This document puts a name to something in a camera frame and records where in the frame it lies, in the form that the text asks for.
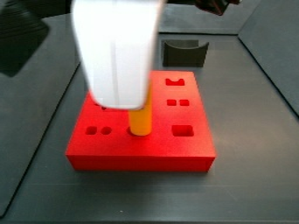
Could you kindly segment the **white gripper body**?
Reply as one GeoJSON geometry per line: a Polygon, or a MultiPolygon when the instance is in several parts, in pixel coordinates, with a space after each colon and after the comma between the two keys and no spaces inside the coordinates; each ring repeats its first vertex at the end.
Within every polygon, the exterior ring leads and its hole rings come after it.
{"type": "Polygon", "coordinates": [[[145,104],[167,0],[73,0],[70,18],[93,101],[112,109],[145,104]]]}

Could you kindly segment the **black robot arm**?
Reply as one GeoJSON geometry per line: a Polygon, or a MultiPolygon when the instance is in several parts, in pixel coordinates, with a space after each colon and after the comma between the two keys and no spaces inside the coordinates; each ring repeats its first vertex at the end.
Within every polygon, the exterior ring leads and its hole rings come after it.
{"type": "Polygon", "coordinates": [[[240,0],[72,0],[72,29],[93,101],[112,109],[145,105],[160,17],[168,2],[221,15],[240,0]]]}

